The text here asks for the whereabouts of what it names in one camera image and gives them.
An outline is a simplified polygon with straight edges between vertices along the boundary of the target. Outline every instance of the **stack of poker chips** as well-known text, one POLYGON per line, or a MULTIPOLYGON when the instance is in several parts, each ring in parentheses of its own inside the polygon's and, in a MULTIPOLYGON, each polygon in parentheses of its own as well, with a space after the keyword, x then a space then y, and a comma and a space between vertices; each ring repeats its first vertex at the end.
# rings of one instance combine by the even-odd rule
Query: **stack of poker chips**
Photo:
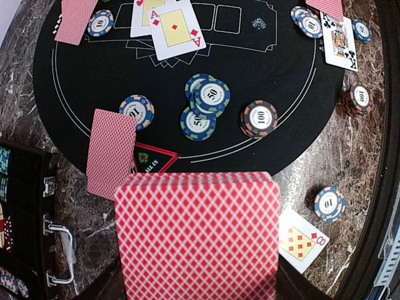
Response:
POLYGON ((11 151, 9 149, 0 147, 0 173, 3 173, 4 175, 8 175, 10 153, 11 151))
POLYGON ((239 117, 242 132, 252 139, 261 139, 273 132, 278 125, 275 107, 263 100, 256 100, 246 106, 239 117))
POLYGON ((11 222, 11 216, 4 219, 4 248, 8 253, 13 251, 13 224, 11 222))
POLYGON ((196 74, 185 84, 190 106, 181 115, 181 129, 190 140, 200 142, 215 131, 216 119, 231 100, 228 86, 211 75, 196 74))
POLYGON ((352 30, 354 37, 362 43, 369 43, 373 40, 371 28, 362 20, 355 19, 352 22, 352 30))
POLYGON ((8 168, 11 151, 0 147, 0 200, 7 201, 8 168))
POLYGON ((28 287, 26 286, 25 282, 19 278, 16 278, 3 267, 0 267, 0 284, 14 294, 20 293, 24 298, 29 297, 28 287))
POLYGON ((140 131, 147 128, 153 121, 154 106, 145 96, 132 95, 121 103, 119 113, 135 117, 137 120, 136 131, 140 131))
POLYGON ((314 200, 314 211, 317 216, 327 222, 339 220, 346 208, 344 196, 332 186, 325 187, 318 193, 314 200))
POLYGON ((350 90, 341 97, 342 107, 347 115, 360 117, 369 114, 373 109, 373 96, 370 90, 355 82, 350 90))
POLYGON ((323 36, 323 27, 319 17, 310 9, 295 6, 290 12, 292 21, 299 26, 301 31, 309 38, 319 39, 323 36))

